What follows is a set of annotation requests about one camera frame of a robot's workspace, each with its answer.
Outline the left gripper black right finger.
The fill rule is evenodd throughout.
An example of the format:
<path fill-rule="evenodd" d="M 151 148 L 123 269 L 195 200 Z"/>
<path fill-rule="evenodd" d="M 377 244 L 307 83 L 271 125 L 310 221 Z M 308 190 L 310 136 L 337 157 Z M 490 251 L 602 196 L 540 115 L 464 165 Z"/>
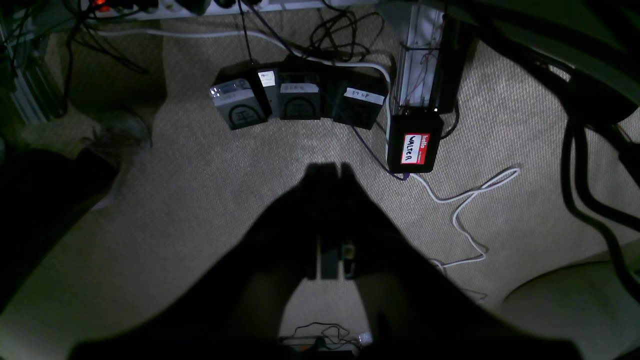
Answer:
<path fill-rule="evenodd" d="M 361 360 L 580 360 L 571 341 L 539 337 L 472 301 L 415 249 L 340 166 L 353 280 L 373 342 Z"/>

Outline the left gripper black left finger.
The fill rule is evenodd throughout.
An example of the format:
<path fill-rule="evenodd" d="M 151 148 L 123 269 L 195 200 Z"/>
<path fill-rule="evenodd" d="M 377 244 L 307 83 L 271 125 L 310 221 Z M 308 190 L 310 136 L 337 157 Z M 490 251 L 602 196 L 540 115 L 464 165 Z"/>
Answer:
<path fill-rule="evenodd" d="M 314 266 L 318 221 L 338 184 L 311 164 L 244 237 L 165 310 L 131 330 L 84 341 L 72 360 L 292 360 L 277 341 L 285 307 Z"/>

